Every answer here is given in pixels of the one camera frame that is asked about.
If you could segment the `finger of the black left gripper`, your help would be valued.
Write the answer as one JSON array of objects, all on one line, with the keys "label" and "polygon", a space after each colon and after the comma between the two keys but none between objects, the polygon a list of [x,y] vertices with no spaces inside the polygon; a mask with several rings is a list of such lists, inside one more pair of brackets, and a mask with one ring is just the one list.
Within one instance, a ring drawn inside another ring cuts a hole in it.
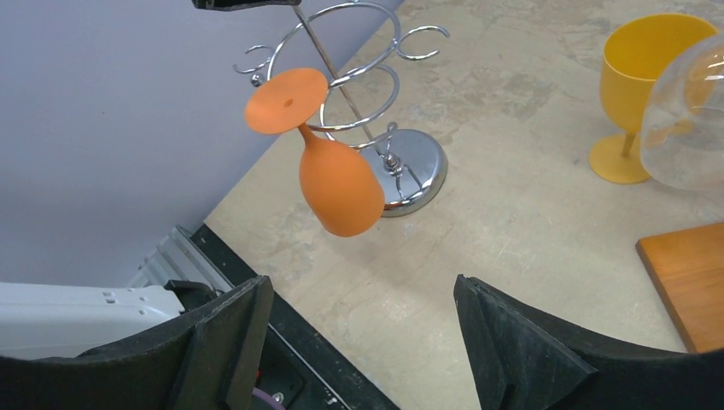
[{"label": "finger of the black left gripper", "polygon": [[196,9],[231,12],[264,6],[299,6],[301,0],[192,0]]}]

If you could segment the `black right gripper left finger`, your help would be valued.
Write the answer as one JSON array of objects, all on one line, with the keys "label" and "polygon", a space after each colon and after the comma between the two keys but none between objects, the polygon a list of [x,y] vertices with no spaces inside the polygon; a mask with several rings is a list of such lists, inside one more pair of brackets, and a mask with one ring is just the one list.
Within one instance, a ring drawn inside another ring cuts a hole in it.
[{"label": "black right gripper left finger", "polygon": [[274,291],[252,278],[75,358],[1,359],[3,409],[249,409]]}]

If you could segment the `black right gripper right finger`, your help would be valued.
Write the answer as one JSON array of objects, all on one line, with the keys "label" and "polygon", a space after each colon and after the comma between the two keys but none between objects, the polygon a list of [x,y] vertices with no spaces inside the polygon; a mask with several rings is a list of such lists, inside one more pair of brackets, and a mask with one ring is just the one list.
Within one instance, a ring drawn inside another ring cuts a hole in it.
[{"label": "black right gripper right finger", "polygon": [[478,278],[453,297],[483,409],[721,409],[723,352],[680,353],[590,331]]}]

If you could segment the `chrome wine glass rack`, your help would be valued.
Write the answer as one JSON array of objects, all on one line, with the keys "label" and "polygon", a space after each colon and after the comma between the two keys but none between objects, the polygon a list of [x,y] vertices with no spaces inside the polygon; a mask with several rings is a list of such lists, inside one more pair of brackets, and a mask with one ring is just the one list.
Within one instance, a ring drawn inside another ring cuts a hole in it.
[{"label": "chrome wine glass rack", "polygon": [[[282,40],[271,47],[265,44],[256,44],[245,50],[247,54],[256,50],[267,50],[269,56],[256,67],[241,69],[234,66],[235,72],[241,75],[248,75],[253,86],[259,87],[273,76],[273,68],[277,57],[288,43],[288,41],[299,31],[303,30],[312,41],[313,46],[327,66],[332,76],[329,82],[329,91],[338,90],[346,99],[347,105],[352,109],[357,120],[347,124],[327,125],[325,123],[325,106],[322,105],[318,111],[317,125],[310,128],[315,132],[321,132],[329,140],[335,142],[335,135],[340,132],[348,132],[362,128],[367,136],[363,143],[353,143],[350,147],[359,152],[371,166],[378,183],[381,185],[385,195],[385,205],[382,216],[385,218],[396,218],[406,216],[418,211],[435,198],[440,191],[447,176],[448,159],[441,144],[426,132],[416,129],[400,128],[399,125],[390,121],[386,125],[386,131],[373,135],[369,125],[381,119],[392,107],[400,92],[400,76],[397,72],[386,65],[384,61],[392,54],[401,59],[411,62],[421,62],[436,56],[439,50],[430,51],[423,55],[413,55],[402,49],[403,42],[419,32],[438,32],[445,37],[450,32],[441,26],[426,25],[412,28],[402,32],[400,19],[390,8],[379,3],[369,1],[347,1],[331,5],[325,9],[306,16],[298,5],[293,5],[298,23],[288,31]],[[312,29],[312,22],[316,19],[330,15],[344,9],[371,9],[384,14],[393,24],[393,35],[384,51],[364,65],[349,69],[339,74],[331,64],[324,47],[319,42]],[[393,82],[388,99],[376,111],[362,115],[353,103],[352,98],[345,89],[345,86],[357,79],[362,79],[374,70],[385,72]]]}]

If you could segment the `gold rack with wooden base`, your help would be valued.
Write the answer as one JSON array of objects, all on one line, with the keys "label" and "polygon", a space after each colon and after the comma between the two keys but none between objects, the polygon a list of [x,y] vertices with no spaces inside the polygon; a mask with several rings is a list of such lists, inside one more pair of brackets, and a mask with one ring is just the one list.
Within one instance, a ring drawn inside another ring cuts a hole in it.
[{"label": "gold rack with wooden base", "polygon": [[635,245],[690,353],[723,348],[723,224],[641,238]]}]

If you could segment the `orange plastic goblet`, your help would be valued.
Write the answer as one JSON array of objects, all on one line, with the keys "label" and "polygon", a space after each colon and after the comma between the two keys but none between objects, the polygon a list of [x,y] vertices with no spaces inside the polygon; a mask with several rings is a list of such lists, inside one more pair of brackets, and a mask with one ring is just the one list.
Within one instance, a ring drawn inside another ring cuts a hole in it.
[{"label": "orange plastic goblet", "polygon": [[265,135],[296,129],[304,141],[299,165],[301,192],[321,225],[338,237],[352,237],[381,218],[385,197],[370,165],[344,143],[317,136],[307,121],[328,94],[326,77],[314,68],[280,73],[259,86],[244,116],[248,127]]}]

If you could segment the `clear wine glass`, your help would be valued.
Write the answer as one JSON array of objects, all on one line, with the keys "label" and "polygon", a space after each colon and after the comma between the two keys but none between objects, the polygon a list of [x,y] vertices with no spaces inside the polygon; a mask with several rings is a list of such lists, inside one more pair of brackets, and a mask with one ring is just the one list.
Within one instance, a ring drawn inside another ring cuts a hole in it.
[{"label": "clear wine glass", "polygon": [[723,188],[723,36],[679,54],[654,84],[640,131],[640,159],[658,182]]}]

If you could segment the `yellow plastic goblet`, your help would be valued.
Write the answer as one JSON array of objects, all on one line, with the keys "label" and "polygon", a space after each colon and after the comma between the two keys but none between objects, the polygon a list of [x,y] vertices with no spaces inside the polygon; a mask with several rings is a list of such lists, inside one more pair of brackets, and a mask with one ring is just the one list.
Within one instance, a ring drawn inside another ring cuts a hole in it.
[{"label": "yellow plastic goblet", "polygon": [[622,133],[600,139],[589,152],[589,165],[600,178],[629,185],[650,177],[639,157],[638,135],[651,90],[675,57],[717,33],[702,18],[664,13],[631,20],[607,38],[599,97],[606,117]]}]

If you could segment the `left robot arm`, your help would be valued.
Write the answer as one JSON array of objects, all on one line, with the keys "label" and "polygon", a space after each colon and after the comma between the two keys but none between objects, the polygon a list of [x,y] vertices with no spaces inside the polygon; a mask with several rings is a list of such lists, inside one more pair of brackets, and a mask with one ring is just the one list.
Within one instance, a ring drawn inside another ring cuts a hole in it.
[{"label": "left robot arm", "polygon": [[261,152],[242,70],[283,14],[1,4],[1,352],[73,357],[178,315],[128,282]]}]

